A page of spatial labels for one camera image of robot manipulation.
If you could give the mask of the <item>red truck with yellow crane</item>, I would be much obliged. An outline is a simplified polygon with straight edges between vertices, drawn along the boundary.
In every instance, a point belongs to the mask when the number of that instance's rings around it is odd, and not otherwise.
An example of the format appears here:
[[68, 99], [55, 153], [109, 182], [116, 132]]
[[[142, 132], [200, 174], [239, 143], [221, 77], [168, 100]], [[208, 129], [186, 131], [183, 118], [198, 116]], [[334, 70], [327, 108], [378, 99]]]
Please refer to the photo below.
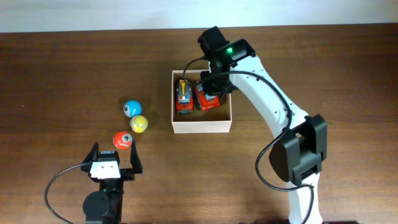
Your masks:
[[184, 80], [179, 80], [176, 88], [175, 109], [177, 113], [191, 113], [194, 110], [193, 92], [189, 84]]

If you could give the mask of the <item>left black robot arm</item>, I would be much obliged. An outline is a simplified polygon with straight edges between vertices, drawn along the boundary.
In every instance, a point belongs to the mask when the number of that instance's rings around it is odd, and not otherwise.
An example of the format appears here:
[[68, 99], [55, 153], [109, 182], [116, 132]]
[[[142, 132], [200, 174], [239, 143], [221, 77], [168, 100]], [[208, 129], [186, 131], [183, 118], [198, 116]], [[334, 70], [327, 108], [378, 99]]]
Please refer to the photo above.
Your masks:
[[137, 154], [136, 143], [131, 144], [130, 168], [120, 168], [117, 151], [100, 151], [94, 143], [83, 160], [81, 170], [99, 184], [99, 190], [90, 193], [83, 202], [86, 223], [114, 224], [121, 222], [124, 183], [133, 181], [143, 171]]

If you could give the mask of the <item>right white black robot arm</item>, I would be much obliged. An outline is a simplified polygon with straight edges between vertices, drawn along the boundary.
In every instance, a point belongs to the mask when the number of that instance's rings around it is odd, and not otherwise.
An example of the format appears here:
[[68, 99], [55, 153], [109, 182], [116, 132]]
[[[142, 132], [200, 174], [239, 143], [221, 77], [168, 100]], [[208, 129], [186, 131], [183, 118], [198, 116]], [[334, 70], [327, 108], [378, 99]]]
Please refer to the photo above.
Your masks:
[[286, 183], [277, 187], [289, 195], [290, 223], [322, 223], [318, 181], [326, 158], [327, 123], [299, 108], [266, 72], [261, 59], [244, 39], [233, 43], [217, 37], [198, 40], [209, 62], [210, 74], [201, 79], [207, 92], [241, 90], [264, 118], [273, 140], [259, 153], [255, 170], [265, 153], [274, 172]]

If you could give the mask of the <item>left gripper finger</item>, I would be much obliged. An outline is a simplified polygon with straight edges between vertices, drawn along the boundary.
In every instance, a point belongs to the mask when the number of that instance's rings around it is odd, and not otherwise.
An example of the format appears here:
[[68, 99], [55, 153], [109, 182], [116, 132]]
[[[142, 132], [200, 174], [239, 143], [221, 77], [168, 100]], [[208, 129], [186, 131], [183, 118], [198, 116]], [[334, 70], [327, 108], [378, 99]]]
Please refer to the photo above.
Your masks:
[[87, 164], [87, 163], [96, 162], [98, 160], [98, 149], [99, 149], [99, 144], [95, 142], [93, 147], [91, 148], [91, 151], [84, 158], [83, 163]]
[[132, 165], [133, 170], [142, 170], [142, 164], [141, 164], [141, 160], [137, 153], [135, 140], [132, 140], [132, 143], [131, 143], [130, 163]]

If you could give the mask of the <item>red truck with grey top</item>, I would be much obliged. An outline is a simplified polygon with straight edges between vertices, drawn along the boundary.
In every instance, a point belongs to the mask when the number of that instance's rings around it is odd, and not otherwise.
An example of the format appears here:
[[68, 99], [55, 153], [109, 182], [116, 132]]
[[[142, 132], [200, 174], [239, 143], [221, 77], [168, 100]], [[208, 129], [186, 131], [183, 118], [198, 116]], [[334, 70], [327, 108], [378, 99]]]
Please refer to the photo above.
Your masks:
[[202, 85], [197, 84], [195, 87], [195, 94], [197, 96], [199, 108], [202, 111], [207, 111], [220, 106], [220, 99], [218, 95], [208, 95], [203, 91]]

